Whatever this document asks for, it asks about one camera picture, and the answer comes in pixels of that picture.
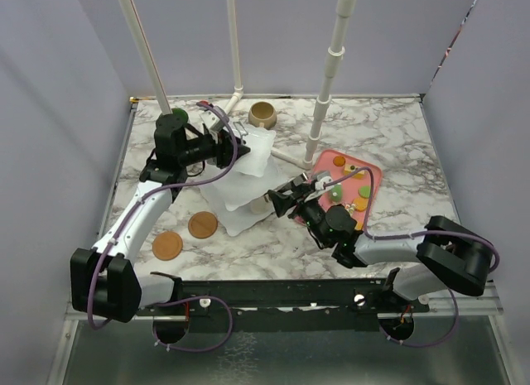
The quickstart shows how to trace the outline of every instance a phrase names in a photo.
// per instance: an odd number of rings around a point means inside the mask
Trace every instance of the white pole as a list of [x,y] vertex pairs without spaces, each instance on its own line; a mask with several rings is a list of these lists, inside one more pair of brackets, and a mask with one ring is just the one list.
[[146,34],[143,31],[142,23],[133,0],[119,0],[119,5],[122,8],[123,15],[127,20],[127,24],[132,33],[132,38],[136,43],[136,47],[140,56],[142,57],[143,65],[146,67],[151,83],[155,89],[155,96],[157,97],[160,110],[163,114],[171,113],[171,107],[167,102],[166,92],[158,74],[157,64],[152,57],[149,43],[147,42]]
[[234,72],[234,95],[230,98],[224,111],[230,113],[232,108],[243,97],[243,82],[241,81],[241,65],[239,63],[238,24],[235,0],[226,0],[229,14],[230,49],[232,51],[232,71]]
[[294,164],[294,165],[297,166],[297,167],[300,167],[300,168],[304,168],[304,169],[306,169],[306,170],[309,170],[308,168],[305,168],[305,167],[304,167],[304,164],[303,164],[301,158],[297,158],[297,157],[294,157],[294,156],[289,155],[288,153],[282,152],[282,151],[279,150],[277,147],[272,147],[272,148],[271,148],[271,154],[272,154],[274,157],[277,157],[277,158],[280,159],[280,160],[287,161],[288,163]]
[[333,37],[331,38],[331,45],[325,58],[324,82],[316,99],[315,110],[313,112],[313,124],[306,144],[306,155],[303,160],[305,168],[311,168],[313,166],[313,155],[320,140],[320,128],[322,127],[322,122],[331,102],[331,85],[339,69],[340,61],[345,54],[344,43],[348,29],[348,20],[354,11],[356,2],[357,0],[339,0],[337,2],[337,18],[333,29]]

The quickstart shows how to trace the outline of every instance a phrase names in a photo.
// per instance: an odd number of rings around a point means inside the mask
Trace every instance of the marble countertop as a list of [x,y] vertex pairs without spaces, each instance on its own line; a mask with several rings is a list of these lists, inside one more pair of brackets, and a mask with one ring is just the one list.
[[[261,99],[278,113],[275,147],[303,157],[311,127],[314,99]],[[257,99],[244,99],[230,114],[246,121]],[[192,123],[199,121],[195,100],[170,100],[183,108]],[[228,100],[211,100],[223,107]],[[133,196],[140,170],[154,148],[152,135],[160,114],[156,101],[140,101],[130,135],[122,173],[108,226],[121,214]],[[450,193],[432,146],[417,99],[334,99],[322,127],[315,158],[332,148],[372,163],[383,171],[383,181],[374,202],[369,227],[377,231],[417,229],[435,214],[455,218]],[[277,160],[293,177],[301,169]],[[138,274],[159,271],[184,280],[262,280],[344,277],[383,277],[395,263],[347,269],[331,258],[331,250],[319,250],[306,229],[287,217],[271,215],[239,236],[228,236],[219,225],[211,238],[199,240],[188,232],[190,217],[209,210],[197,188],[185,188],[176,202],[155,224],[138,255]],[[157,234],[173,230],[184,241],[182,253],[164,262],[152,254]]]

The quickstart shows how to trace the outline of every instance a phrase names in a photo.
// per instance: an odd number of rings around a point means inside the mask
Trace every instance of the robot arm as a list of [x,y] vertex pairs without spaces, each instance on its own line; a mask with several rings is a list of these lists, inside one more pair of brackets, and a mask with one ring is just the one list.
[[[74,309],[87,311],[90,283],[104,252],[106,257],[94,292],[96,315],[127,322],[138,308],[171,299],[175,284],[171,278],[157,274],[137,277],[133,270],[140,247],[153,225],[181,191],[181,188],[162,187],[184,184],[188,178],[186,167],[192,164],[209,161],[222,169],[231,162],[234,148],[237,158],[250,152],[241,138],[235,138],[237,146],[234,147],[222,123],[207,120],[201,133],[188,123],[186,112],[178,109],[157,119],[155,149],[140,174],[130,203],[90,250],[78,248],[70,259]],[[188,139],[186,131],[196,137]]]
[[341,265],[367,267],[379,262],[417,262],[388,275],[382,298],[403,305],[423,294],[450,288],[467,296],[481,296],[493,251],[466,236],[468,229],[442,216],[432,217],[425,229],[407,237],[386,234],[376,238],[354,230],[357,222],[342,205],[324,211],[317,197],[329,183],[326,173],[312,179],[301,175],[278,190],[268,192],[278,217],[290,209],[289,218],[300,217],[320,248],[335,248],[332,257]]

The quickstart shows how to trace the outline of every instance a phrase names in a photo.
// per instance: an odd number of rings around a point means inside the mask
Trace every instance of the white wall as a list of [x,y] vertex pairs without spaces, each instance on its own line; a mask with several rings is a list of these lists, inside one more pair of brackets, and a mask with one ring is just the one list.
[[530,0],[479,0],[425,98],[462,222],[503,257],[494,279],[530,379]]
[[77,0],[0,0],[0,378],[44,383],[128,115]]
[[[153,95],[117,0],[79,0],[130,94]],[[225,0],[135,0],[169,94],[232,93]],[[236,0],[246,93],[317,93],[337,0]],[[336,94],[425,93],[473,0],[359,0]]]

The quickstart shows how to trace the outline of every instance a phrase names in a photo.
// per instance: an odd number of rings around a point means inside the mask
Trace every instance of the cork coaster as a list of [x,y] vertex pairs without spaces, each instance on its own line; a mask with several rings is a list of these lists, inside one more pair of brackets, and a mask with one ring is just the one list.
[[175,232],[160,233],[152,242],[152,252],[162,261],[169,261],[182,251],[182,238]]
[[217,224],[215,215],[202,211],[191,217],[188,230],[194,238],[209,238],[217,230]]

